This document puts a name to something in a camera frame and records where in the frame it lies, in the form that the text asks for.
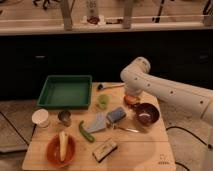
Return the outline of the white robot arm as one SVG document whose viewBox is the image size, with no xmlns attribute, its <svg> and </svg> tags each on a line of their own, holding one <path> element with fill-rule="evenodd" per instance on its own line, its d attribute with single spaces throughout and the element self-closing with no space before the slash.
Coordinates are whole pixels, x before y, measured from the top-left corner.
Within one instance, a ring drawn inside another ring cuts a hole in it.
<svg viewBox="0 0 213 171">
<path fill-rule="evenodd" d="M 213 127 L 213 90 L 175 82 L 149 74 L 151 65 L 144 57 L 135 58 L 120 73 L 125 93 L 139 96 L 142 91 L 197 114 Z"/>
</svg>

